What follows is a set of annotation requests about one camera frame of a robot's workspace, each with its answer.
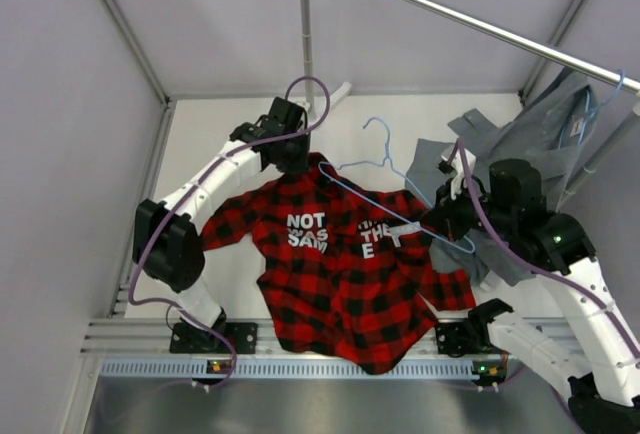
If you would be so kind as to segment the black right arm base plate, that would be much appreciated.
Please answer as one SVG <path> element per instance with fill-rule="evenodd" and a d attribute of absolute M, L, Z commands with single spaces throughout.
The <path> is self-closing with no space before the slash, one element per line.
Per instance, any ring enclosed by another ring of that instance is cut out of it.
<path fill-rule="evenodd" d="M 483 333 L 463 322 L 437 325 L 435 340 L 438 353 L 452 358 L 499 352 Z"/>

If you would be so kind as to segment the red black plaid shirt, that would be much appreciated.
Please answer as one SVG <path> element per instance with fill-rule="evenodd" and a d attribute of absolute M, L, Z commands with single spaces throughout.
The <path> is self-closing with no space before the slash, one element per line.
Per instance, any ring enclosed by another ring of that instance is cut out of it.
<path fill-rule="evenodd" d="M 207 250 L 250 237 L 265 267 L 257 280 L 280 346 L 346 359 L 370 375 L 392 370 L 438 321 L 471 309 L 468 275 L 438 272 L 411 192 L 365 190 L 337 175 L 324 155 L 227 199 L 205 224 Z"/>

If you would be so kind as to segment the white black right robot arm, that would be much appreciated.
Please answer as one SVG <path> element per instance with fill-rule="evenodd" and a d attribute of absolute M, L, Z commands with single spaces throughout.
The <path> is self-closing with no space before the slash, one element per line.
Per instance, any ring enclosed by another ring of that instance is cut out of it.
<path fill-rule="evenodd" d="M 548 209 L 541 175 L 525 160 L 493 163 L 487 185 L 461 159 L 443 160 L 438 168 L 448 179 L 436 192 L 427 224 L 455 240 L 472 230 L 487 233 L 535 274 L 583 354 L 571 354 L 499 298 L 438 327 L 440 351 L 505 351 L 555 390 L 583 432 L 638 432 L 639 342 L 608 291 L 582 225 Z"/>

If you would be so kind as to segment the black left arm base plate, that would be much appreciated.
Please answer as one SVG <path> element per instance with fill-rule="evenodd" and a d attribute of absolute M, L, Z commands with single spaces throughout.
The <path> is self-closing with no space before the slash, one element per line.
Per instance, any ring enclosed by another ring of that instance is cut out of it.
<path fill-rule="evenodd" d="M 172 354 L 224 354 L 230 350 L 219 338 L 179 321 L 172 328 L 169 352 Z M 224 326 L 222 336 L 231 344 L 237 354 L 254 354 L 258 325 L 254 322 L 229 322 Z"/>

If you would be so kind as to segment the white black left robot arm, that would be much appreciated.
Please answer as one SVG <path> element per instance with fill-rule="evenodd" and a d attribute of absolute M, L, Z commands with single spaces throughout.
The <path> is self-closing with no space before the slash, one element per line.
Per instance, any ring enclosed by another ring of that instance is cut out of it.
<path fill-rule="evenodd" d="M 284 173 L 304 171 L 309 143 L 306 109 L 277 97 L 255 122 L 236 127 L 211 161 L 176 191 L 159 201 L 143 200 L 134 218 L 132 280 L 145 275 L 172 296 L 138 299 L 131 287 L 128 302 L 174 308 L 196 346 L 206 353 L 221 349 L 226 314 L 202 279 L 203 228 L 238 187 L 268 166 Z"/>

